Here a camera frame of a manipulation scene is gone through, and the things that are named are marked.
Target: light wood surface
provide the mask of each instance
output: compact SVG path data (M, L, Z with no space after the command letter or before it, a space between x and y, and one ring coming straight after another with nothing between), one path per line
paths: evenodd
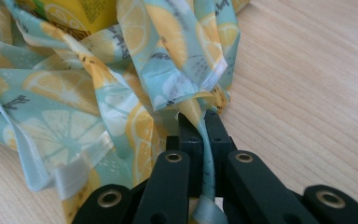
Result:
M232 101L222 115L296 192L326 184L358 201L358 1L253 0ZM0 146L0 223L63 223L54 189L31 192L15 152Z

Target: black clamp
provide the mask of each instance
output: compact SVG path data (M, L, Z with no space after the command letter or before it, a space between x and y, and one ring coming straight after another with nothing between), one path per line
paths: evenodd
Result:
M237 150L219 116L205 122L215 165L216 196L223 198L229 224L358 223L358 202L327 186L287 189L254 153ZM188 198L199 197L203 144L198 131L179 115L179 135L167 139L148 180L134 189L107 185L95 190L74 223L168 224L188 222Z

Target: fabric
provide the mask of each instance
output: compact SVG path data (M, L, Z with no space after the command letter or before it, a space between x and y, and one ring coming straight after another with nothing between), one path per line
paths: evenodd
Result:
M0 143L19 151L29 188L56 188L71 222L98 187L150 176L178 111L208 139L204 111L229 102L245 5L118 0L118 24L78 40L0 1ZM203 195L213 201L204 145Z

